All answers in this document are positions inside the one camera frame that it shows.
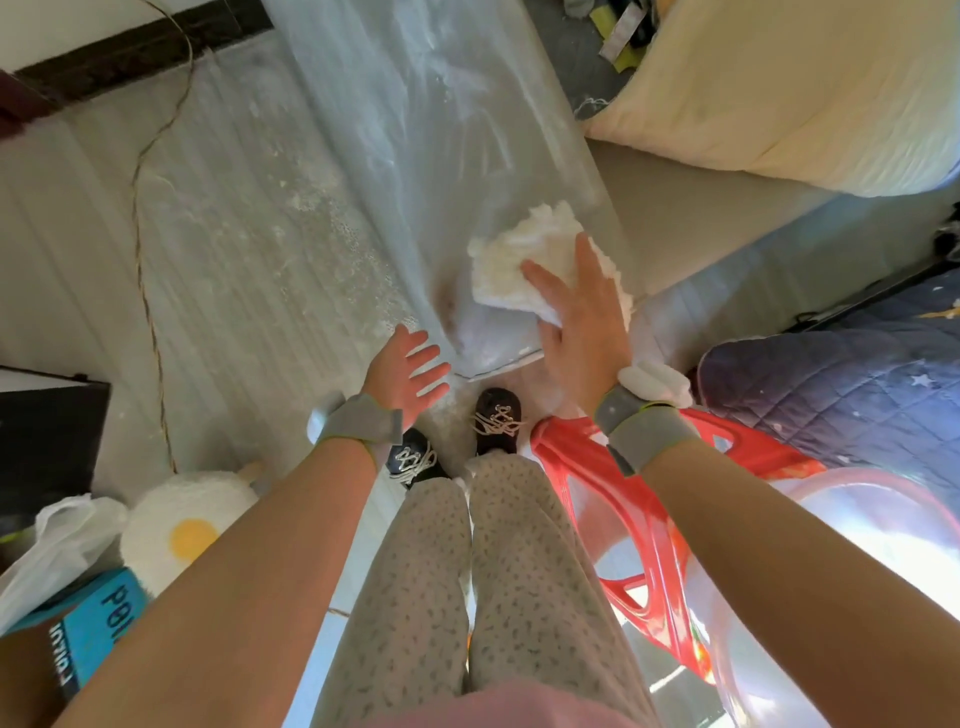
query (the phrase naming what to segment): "blue box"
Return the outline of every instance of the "blue box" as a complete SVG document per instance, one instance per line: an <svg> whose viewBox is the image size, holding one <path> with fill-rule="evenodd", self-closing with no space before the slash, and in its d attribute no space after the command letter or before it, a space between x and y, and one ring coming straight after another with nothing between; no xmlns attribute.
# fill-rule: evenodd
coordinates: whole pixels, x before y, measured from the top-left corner
<svg viewBox="0 0 960 728"><path fill-rule="evenodd" d="M108 571L90 587L85 598L49 630L54 667L67 700L90 681L148 603L129 569Z"/></svg>

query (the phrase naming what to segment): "patterned pants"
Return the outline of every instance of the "patterned pants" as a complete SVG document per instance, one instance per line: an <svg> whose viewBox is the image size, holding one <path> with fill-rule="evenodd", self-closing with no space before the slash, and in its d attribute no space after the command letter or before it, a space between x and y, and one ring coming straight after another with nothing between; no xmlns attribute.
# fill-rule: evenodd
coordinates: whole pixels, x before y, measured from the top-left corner
<svg viewBox="0 0 960 728"><path fill-rule="evenodd" d="M530 678L656 728L650 694L540 465L496 451L418 483L376 554L313 728ZM470 518L473 538L470 538ZM477 613L468 655L465 592Z"/></svg>

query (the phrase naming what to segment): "shoelace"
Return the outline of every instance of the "shoelace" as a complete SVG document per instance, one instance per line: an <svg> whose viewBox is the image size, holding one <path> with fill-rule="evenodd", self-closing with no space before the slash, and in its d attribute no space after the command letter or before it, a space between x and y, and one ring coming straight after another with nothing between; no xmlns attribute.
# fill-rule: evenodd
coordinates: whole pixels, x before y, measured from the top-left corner
<svg viewBox="0 0 960 728"><path fill-rule="evenodd" d="M520 426L523 424L514 419L514 409L509 404L498 404L496 411L489 417L476 412L473 419L476 421L473 425L473 431L480 435L510 435L513 437L519 432Z"/></svg>
<svg viewBox="0 0 960 728"><path fill-rule="evenodd" d="M407 446L394 455L393 459L398 463L400 472L397 474L390 473L390 479L397 480L403 485L411 485L414 478L420 473L437 464L437 452L430 446L430 443L427 443L424 454L413 452Z"/></svg>

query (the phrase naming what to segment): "sneaker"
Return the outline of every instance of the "sneaker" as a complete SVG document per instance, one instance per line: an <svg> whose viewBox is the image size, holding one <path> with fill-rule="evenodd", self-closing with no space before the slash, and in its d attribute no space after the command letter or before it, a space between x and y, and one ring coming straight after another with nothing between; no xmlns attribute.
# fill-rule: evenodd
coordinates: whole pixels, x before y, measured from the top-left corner
<svg viewBox="0 0 960 728"><path fill-rule="evenodd" d="M403 484L408 491L422 480L449 477L437 459L437 451L426 435L415 427L403 433L403 445L394 445L387 458L390 479Z"/></svg>
<svg viewBox="0 0 960 728"><path fill-rule="evenodd" d="M516 453L516 436L520 432L520 400L508 389L486 390L477 400L473 414L473 430L477 433L477 454L492 449Z"/></svg>

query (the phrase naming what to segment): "plastic bag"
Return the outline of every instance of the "plastic bag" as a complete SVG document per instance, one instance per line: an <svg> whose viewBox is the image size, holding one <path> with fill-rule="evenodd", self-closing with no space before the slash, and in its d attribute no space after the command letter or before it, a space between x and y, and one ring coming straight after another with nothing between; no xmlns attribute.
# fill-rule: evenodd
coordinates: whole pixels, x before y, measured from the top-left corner
<svg viewBox="0 0 960 728"><path fill-rule="evenodd" d="M0 576L0 635L81 576L127 523L107 497L68 497L36 516L36 543Z"/></svg>
<svg viewBox="0 0 960 728"><path fill-rule="evenodd" d="M325 135L454 371L540 349L537 317L470 294L467 246L569 202L617 267L631 250L521 0L266 0Z"/></svg>

